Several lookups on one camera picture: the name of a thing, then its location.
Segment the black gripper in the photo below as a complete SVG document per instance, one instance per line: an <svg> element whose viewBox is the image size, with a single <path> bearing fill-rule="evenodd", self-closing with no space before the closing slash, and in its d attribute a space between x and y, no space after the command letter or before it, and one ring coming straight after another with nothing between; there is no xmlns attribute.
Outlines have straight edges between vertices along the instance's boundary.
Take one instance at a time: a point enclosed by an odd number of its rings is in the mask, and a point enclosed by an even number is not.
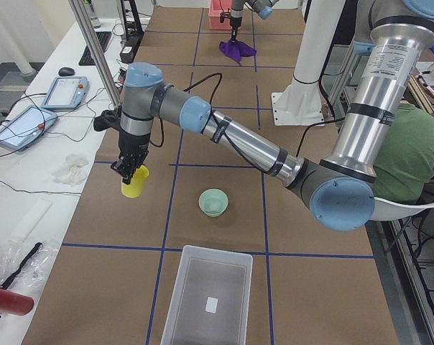
<svg viewBox="0 0 434 345"><path fill-rule="evenodd" d="M232 9L230 11L230 25L232 27L231 31L231 43L235 44L238 34L238 29L242 23L242 10L241 9Z"/></svg>
<svg viewBox="0 0 434 345"><path fill-rule="evenodd" d="M129 185L131 183L135 172L146 159L149 139L150 134L137 136L125 131L119 132L119 159L111 164L111 169L123 176L122 182L124 184Z"/></svg>

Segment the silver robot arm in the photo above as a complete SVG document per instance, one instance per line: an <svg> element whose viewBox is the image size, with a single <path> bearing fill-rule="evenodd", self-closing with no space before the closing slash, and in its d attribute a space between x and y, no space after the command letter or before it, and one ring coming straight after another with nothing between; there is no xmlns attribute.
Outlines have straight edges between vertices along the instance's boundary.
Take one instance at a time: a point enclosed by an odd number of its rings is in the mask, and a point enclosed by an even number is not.
<svg viewBox="0 0 434 345"><path fill-rule="evenodd" d="M155 124L201 134L189 156L209 162L217 147L278 179L313 218L336 231L396 219L394 204L412 206L434 175L434 118L404 100L420 56L434 45L434 1L359 1L353 44L370 47L356 95L337 123L323 118L320 74L344 15L343 1L314 1L295 67L258 57L238 72L226 66L222 91L241 108L218 107L164 82L149 63L132 63L116 115L119 156L112 169L130 183L152 148Z"/></svg>
<svg viewBox="0 0 434 345"><path fill-rule="evenodd" d="M242 23L244 6L247 4L261 19L267 19L278 0L233 0L229 12L231 42L235 42Z"/></svg>

